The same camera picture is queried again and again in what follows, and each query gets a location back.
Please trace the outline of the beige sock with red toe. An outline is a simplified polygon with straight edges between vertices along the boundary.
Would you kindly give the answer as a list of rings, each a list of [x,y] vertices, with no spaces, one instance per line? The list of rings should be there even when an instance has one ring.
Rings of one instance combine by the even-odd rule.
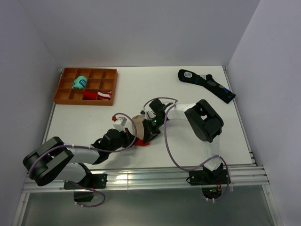
[[[143,120],[145,120],[145,117],[144,116],[141,116],[141,115],[137,115],[137,116],[134,116],[132,118],[135,126],[136,126],[136,130],[137,130],[137,133],[136,133],[136,141],[134,143],[134,145],[136,146],[148,146],[150,145],[149,141],[147,142],[144,142],[143,141],[143,138],[144,138],[144,127],[143,127]]]

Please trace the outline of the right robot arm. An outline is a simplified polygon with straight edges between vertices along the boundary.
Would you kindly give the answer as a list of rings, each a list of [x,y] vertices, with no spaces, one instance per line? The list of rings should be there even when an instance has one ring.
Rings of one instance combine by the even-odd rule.
[[[202,167],[204,171],[204,180],[210,184],[215,183],[223,170],[223,163],[220,156],[219,138],[222,133],[224,122],[219,114],[210,106],[210,104],[201,99],[193,104],[177,104],[178,100],[173,103],[164,104],[161,98],[154,98],[146,102],[141,110],[141,115],[146,115],[145,107],[149,106],[153,111],[154,117],[146,117],[143,124],[143,144],[155,139],[160,134],[160,127],[164,126],[165,144],[167,143],[167,121],[170,120],[187,120],[198,139],[206,144],[206,157]]]

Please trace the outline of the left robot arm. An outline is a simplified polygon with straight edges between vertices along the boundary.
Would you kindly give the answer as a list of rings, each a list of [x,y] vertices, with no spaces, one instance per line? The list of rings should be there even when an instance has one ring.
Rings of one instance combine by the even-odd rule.
[[[90,146],[67,145],[59,137],[53,137],[23,159],[29,178],[38,186],[53,180],[65,180],[86,188],[95,183],[95,177],[87,164],[97,165],[111,153],[130,148],[137,141],[137,131],[110,129]]]

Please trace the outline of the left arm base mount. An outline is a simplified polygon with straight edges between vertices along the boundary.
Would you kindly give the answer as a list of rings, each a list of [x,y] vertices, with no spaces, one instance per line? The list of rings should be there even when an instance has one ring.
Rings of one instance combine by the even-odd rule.
[[[90,174],[85,176],[80,182],[64,182],[64,190],[73,190],[73,200],[76,205],[85,208],[92,208],[102,205],[105,194],[100,189],[105,189],[107,174]]]

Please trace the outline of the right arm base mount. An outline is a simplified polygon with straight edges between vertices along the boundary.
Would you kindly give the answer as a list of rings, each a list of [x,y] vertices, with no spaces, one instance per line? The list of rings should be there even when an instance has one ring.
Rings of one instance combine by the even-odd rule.
[[[191,186],[210,186],[201,189],[203,195],[208,199],[217,199],[222,195],[222,185],[230,182],[230,178],[225,169],[217,174],[204,169],[189,172],[186,182]]]

